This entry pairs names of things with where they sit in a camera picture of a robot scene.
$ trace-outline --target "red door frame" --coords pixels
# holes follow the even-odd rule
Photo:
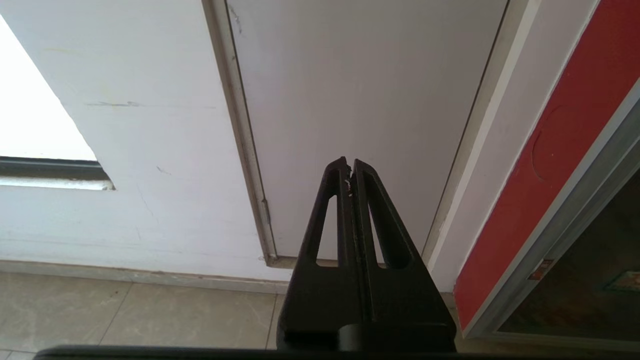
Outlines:
[[[463,330],[640,77],[639,19],[640,1],[597,6],[458,276]]]

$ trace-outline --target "white wall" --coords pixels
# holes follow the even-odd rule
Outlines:
[[[260,258],[200,1],[3,0],[0,13],[116,186],[0,186],[0,259],[289,278]]]
[[[528,2],[428,261],[440,291],[453,290],[596,3]]]
[[[378,171],[422,250],[505,3],[229,0],[278,255],[298,254],[340,156]]]

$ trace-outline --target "bright window light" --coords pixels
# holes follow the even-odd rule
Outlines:
[[[93,160],[76,124],[0,16],[0,156]]]

